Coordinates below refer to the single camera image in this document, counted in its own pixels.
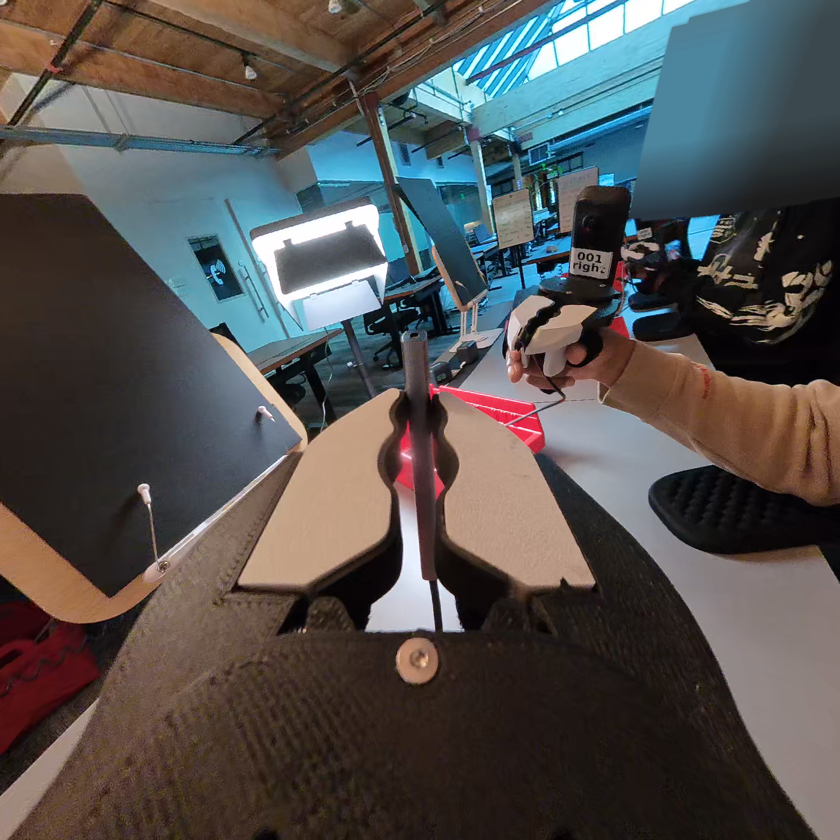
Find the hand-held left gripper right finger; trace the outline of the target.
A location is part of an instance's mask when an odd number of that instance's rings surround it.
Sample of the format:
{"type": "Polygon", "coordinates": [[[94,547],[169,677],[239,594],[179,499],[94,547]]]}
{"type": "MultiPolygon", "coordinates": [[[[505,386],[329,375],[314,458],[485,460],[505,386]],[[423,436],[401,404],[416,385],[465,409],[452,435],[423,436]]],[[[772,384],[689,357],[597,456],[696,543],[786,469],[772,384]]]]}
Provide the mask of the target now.
{"type": "Polygon", "coordinates": [[[532,597],[595,577],[534,453],[454,393],[436,398],[437,572],[457,597],[532,597]]]}

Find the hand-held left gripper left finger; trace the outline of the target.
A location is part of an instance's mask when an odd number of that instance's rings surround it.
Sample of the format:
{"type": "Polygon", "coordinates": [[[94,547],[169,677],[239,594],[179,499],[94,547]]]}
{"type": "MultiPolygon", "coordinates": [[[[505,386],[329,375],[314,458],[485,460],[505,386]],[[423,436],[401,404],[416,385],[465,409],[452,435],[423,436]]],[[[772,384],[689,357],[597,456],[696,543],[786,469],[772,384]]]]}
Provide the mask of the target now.
{"type": "Polygon", "coordinates": [[[321,433],[294,468],[238,586],[312,595],[399,537],[402,438],[403,391],[394,388],[321,433]]]}

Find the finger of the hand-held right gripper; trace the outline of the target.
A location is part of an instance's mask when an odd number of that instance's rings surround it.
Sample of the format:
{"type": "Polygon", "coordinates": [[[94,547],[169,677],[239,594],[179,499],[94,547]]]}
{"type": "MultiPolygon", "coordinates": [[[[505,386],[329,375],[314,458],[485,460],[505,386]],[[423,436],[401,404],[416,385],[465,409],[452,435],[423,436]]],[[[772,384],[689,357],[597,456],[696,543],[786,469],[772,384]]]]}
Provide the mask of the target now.
{"type": "Polygon", "coordinates": [[[557,338],[548,323],[557,315],[557,301],[530,296],[516,306],[507,324],[507,352],[523,354],[557,353],[557,338]]]}
{"type": "Polygon", "coordinates": [[[542,308],[521,328],[521,351],[565,358],[566,348],[579,338],[579,308],[542,308]]]}

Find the grey usb hub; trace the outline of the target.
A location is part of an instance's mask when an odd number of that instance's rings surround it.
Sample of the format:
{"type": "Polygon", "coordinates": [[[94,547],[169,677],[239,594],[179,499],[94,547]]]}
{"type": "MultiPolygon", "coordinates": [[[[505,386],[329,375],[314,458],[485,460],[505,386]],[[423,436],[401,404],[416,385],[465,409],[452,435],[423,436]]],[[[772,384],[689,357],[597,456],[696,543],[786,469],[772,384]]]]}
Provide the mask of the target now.
{"type": "Polygon", "coordinates": [[[402,336],[408,431],[411,439],[416,527],[423,579],[437,589],[435,570],[436,496],[432,437],[432,399],[429,391],[429,359],[425,331],[402,336]]]}

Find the person's right forearm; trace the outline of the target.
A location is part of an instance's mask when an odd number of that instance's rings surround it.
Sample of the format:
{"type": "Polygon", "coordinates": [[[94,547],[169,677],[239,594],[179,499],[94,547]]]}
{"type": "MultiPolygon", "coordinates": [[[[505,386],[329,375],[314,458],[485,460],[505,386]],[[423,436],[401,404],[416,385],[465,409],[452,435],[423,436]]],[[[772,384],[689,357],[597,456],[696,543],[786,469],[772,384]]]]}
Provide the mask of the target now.
{"type": "Polygon", "coordinates": [[[599,399],[761,488],[838,505],[838,385],[743,380],[635,343],[599,399]]]}

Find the person's right hand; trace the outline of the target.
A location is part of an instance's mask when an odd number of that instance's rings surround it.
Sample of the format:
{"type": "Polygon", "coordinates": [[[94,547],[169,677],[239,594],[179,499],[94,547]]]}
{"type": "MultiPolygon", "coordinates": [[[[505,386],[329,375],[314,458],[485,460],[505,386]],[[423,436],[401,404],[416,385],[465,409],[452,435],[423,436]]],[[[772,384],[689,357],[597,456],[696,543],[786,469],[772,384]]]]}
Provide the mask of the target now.
{"type": "Polygon", "coordinates": [[[565,348],[566,365],[562,372],[554,377],[543,375],[536,358],[531,358],[528,365],[524,365],[520,351],[508,350],[506,366],[509,381],[516,384],[524,380],[546,393],[565,391],[578,381],[593,381],[604,387],[614,385],[632,358],[634,341],[611,329],[600,329],[597,332],[586,331],[582,336],[596,333],[600,336],[602,343],[600,352],[588,364],[583,364],[589,349],[586,342],[578,341],[568,345],[565,348]]]}

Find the wooden notice board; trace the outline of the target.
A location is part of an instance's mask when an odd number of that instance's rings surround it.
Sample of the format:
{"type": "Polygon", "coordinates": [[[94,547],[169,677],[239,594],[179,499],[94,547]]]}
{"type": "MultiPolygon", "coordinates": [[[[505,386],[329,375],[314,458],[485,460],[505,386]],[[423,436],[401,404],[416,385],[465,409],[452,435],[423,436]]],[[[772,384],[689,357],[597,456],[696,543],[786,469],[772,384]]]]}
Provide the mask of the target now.
{"type": "Polygon", "coordinates": [[[574,207],[580,194],[589,186],[598,186],[600,171],[597,166],[585,167],[561,175],[556,182],[558,221],[560,235],[568,235],[574,228],[574,207]]]}
{"type": "Polygon", "coordinates": [[[533,241],[534,226],[530,192],[527,188],[497,196],[492,211],[500,250],[533,241]]]}

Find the wooden office desk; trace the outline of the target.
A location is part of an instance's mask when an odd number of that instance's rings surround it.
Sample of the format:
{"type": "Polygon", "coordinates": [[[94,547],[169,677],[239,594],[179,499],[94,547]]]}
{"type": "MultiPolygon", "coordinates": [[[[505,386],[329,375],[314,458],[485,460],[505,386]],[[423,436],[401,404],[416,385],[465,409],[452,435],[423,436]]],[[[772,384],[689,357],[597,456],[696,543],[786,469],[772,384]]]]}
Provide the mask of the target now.
{"type": "Polygon", "coordinates": [[[417,308],[421,312],[421,319],[417,322],[429,322],[432,325],[432,337],[453,335],[440,300],[440,292],[445,287],[440,276],[427,277],[402,287],[392,287],[385,290],[382,306],[392,306],[394,309],[406,304],[407,308],[417,308]]]}
{"type": "Polygon", "coordinates": [[[268,343],[248,353],[248,357],[289,406],[299,403],[305,395],[306,389],[291,381],[303,375],[322,409],[323,422],[329,425],[337,417],[316,363],[328,359],[331,354],[329,341],[339,335],[338,329],[304,333],[296,338],[268,343]]]}

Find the black board wooden easel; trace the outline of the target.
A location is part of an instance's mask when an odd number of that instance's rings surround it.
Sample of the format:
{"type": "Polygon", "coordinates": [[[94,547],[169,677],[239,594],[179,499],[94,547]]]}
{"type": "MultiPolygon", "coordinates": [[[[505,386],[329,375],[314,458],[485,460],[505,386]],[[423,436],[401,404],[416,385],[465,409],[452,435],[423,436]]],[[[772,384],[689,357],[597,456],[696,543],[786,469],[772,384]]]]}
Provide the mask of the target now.
{"type": "Polygon", "coordinates": [[[487,298],[489,285],[482,274],[463,229],[459,227],[431,181],[399,177],[399,196],[425,229],[432,241],[434,263],[460,315],[456,352],[469,342],[478,350],[491,347],[500,337],[500,328],[479,331],[478,309],[487,298]]]}

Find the black office chair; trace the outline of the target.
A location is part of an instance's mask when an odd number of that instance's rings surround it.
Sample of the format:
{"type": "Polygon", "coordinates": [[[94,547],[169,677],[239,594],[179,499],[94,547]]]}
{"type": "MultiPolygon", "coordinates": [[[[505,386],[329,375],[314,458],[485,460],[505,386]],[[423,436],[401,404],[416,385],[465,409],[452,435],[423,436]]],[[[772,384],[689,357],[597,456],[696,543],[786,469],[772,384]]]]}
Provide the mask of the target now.
{"type": "Polygon", "coordinates": [[[403,352],[397,348],[400,336],[421,319],[417,308],[397,308],[383,306],[379,310],[367,312],[362,316],[364,331],[370,336],[384,335],[386,344],[374,351],[373,361],[382,358],[383,367],[400,370],[403,367],[403,352]]]}

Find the dark light stand pole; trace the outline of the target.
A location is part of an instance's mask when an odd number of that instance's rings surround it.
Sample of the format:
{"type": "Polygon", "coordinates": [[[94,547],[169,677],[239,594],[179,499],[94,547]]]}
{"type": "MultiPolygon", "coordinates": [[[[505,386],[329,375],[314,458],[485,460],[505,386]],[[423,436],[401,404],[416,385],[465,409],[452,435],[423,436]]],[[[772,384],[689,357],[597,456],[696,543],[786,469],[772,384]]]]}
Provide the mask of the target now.
{"type": "Polygon", "coordinates": [[[362,383],[364,384],[364,389],[366,390],[368,398],[372,400],[376,398],[377,391],[375,390],[375,387],[370,377],[370,373],[364,362],[361,346],[355,334],[352,321],[350,319],[342,320],[341,326],[348,340],[350,351],[353,356],[353,364],[351,366],[356,370],[356,373],[358,374],[362,383]]]}

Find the printed black cloth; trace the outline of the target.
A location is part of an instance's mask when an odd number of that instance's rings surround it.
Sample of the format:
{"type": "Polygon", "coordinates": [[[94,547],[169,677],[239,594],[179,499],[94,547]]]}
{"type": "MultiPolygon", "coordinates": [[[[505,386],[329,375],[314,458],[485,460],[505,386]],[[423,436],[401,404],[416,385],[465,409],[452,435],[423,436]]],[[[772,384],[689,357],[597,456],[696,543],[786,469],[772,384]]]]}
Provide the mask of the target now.
{"type": "Polygon", "coordinates": [[[838,384],[839,199],[720,215],[701,259],[674,235],[642,234],[622,258],[674,324],[638,340],[694,334],[718,371],[767,384],[838,384]]]}

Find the bright white panel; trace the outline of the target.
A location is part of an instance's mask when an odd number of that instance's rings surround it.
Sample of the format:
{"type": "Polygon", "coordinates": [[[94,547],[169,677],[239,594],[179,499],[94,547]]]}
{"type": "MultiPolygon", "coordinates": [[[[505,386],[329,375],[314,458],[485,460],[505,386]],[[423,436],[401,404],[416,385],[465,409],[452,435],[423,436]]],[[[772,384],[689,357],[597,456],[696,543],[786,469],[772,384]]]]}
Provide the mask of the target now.
{"type": "Polygon", "coordinates": [[[251,244],[279,304],[307,332],[378,310],[388,260],[365,196],[253,228],[251,244]]]}

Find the black tablet tan rim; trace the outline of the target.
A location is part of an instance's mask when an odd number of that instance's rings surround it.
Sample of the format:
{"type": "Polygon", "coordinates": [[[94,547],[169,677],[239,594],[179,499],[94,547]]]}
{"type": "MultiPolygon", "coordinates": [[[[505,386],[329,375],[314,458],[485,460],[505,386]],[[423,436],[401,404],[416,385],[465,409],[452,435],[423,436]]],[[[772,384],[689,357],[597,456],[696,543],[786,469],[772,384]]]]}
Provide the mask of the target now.
{"type": "Polygon", "coordinates": [[[159,585],[138,485],[163,554],[298,443],[257,416],[279,398],[249,357],[81,195],[2,195],[1,355],[2,577],[63,622],[159,585]]]}

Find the red bag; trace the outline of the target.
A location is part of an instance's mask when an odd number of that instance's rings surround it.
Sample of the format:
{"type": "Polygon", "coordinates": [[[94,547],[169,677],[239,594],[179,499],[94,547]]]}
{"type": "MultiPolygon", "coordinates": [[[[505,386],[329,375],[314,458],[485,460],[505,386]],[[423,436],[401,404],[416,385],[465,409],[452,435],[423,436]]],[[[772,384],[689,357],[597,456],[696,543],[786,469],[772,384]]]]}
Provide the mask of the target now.
{"type": "Polygon", "coordinates": [[[1,753],[101,676],[87,629],[31,602],[1,605],[1,753]]]}

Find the dark wall sign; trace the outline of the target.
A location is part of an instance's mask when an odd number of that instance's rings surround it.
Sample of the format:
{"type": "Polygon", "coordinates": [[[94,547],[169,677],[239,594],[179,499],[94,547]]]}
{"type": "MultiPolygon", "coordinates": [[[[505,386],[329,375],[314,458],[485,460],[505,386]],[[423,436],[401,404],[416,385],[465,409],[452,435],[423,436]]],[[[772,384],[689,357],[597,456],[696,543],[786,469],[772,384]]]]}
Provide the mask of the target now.
{"type": "Polygon", "coordinates": [[[215,234],[187,239],[207,284],[217,301],[242,297],[245,293],[237,271],[229,261],[215,234]]]}

